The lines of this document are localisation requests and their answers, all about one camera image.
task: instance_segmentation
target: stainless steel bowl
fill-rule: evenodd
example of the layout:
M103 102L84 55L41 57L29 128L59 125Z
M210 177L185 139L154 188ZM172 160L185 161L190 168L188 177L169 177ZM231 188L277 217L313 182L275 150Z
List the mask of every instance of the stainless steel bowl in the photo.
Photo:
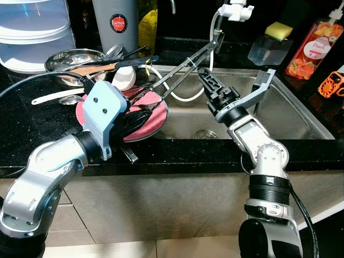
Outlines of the stainless steel bowl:
M48 60L45 62L45 69L47 71L55 71L58 68L68 66L68 65L76 65L78 63L84 63L87 61L92 60L99 60L105 56L104 53L92 50L92 49L70 49L61 51L52 55ZM103 80L105 79L106 72L96 74L94 77L95 80ZM72 87L81 87L83 84L79 79L71 78L68 76L59 76L60 81L63 84Z

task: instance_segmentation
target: yellow sponge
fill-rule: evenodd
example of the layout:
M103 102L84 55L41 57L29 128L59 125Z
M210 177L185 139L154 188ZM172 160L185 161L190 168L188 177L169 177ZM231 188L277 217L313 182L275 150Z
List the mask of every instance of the yellow sponge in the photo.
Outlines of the yellow sponge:
M286 26L276 21L269 27L267 27L265 34L273 37L274 39L282 41L290 35L291 31L292 27Z

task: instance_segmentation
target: stainless steel sink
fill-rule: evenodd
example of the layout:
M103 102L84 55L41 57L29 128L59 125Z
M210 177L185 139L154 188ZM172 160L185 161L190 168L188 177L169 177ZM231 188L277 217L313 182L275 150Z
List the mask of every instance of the stainless steel sink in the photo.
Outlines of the stainless steel sink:
M155 66L162 75L172 66ZM167 83L172 85L182 74L176 74ZM214 69L224 85L234 87L241 97L252 90L258 70ZM195 95L202 88L197 73L190 74L174 91L182 98ZM155 135L160 139L230 139L224 124L218 124L207 108L203 94L192 102L179 102L171 95L166 99L168 119ZM275 76L271 87L258 106L250 108L275 139L334 139L330 132Z

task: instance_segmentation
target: sink drain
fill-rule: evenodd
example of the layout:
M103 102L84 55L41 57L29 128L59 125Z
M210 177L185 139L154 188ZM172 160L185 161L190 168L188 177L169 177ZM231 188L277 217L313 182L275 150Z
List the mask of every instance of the sink drain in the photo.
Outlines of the sink drain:
M207 139L211 140L211 139L220 139L220 138L213 131L203 129L195 133L195 139L196 140L207 140Z

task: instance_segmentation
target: black countertop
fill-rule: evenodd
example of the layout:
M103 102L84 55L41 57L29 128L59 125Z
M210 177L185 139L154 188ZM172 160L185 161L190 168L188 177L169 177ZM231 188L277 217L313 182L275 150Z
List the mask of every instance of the black countertop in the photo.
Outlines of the black countertop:
M191 42L195 50L203 42ZM159 52L162 65L177 65L194 50L175 53L165 46ZM260 69L245 56L228 61L227 53L216 58L216 67ZM328 69L317 70L309 81L299 81L283 75L278 77L329 129L337 140L282 140L289 153L287 171L343 169L344 139L343 116L339 108L341 99L324 99L317 94L317 87L329 74ZM0 66L0 90L16 82L19 77ZM0 114L0 174L10 173L26 165L31 151L44 142L53 141L81 126L75 118L75 107L62 106L57 102L31 105L31 100L67 89L53 80L40 80L26 84L17 92L1 100ZM83 175L165 174L165 173L219 173L240 172L240 154L232 140L159 140L147 139L131 143L139 157L130 165L121 151L116 151L107 162L94 161Z

